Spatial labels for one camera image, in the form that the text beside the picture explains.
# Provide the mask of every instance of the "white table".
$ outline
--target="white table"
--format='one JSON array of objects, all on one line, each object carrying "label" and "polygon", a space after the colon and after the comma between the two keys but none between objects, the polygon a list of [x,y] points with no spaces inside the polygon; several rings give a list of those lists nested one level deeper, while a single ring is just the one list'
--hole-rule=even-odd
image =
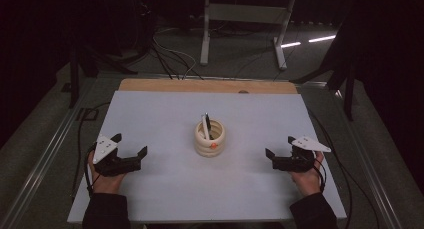
[{"label": "white table", "polygon": [[[221,88],[217,90],[234,86],[233,82],[166,81],[160,87],[160,80],[144,82],[158,90],[174,86],[174,91],[182,91],[184,85],[192,89],[206,85],[199,86],[200,91],[211,85]],[[257,83],[235,84],[255,91],[250,86]],[[194,149],[194,127],[205,112],[227,130],[226,148],[214,158],[199,156]],[[109,137],[116,133],[123,136],[120,157],[134,156],[148,146],[142,169],[128,174],[121,187],[128,198],[130,220],[142,223],[292,218],[289,206],[301,196],[288,173],[272,169],[265,147],[278,156],[289,156],[288,136],[316,138],[302,97],[294,93],[117,91],[101,129]],[[326,161],[323,165],[327,168],[324,196],[338,218],[346,217]],[[83,179],[69,222],[82,221],[88,201]]]}]

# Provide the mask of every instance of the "marker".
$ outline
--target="marker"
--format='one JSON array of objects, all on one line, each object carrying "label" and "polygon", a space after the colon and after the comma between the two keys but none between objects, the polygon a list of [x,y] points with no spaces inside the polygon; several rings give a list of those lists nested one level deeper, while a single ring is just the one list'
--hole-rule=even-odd
[{"label": "marker", "polygon": [[206,116],[202,115],[203,132],[205,133],[205,139],[209,140],[208,124],[206,123]]},{"label": "marker", "polygon": [[211,130],[212,130],[211,121],[209,120],[209,115],[207,112],[206,112],[206,125],[208,126],[209,139],[213,140],[213,137],[211,135]]}]

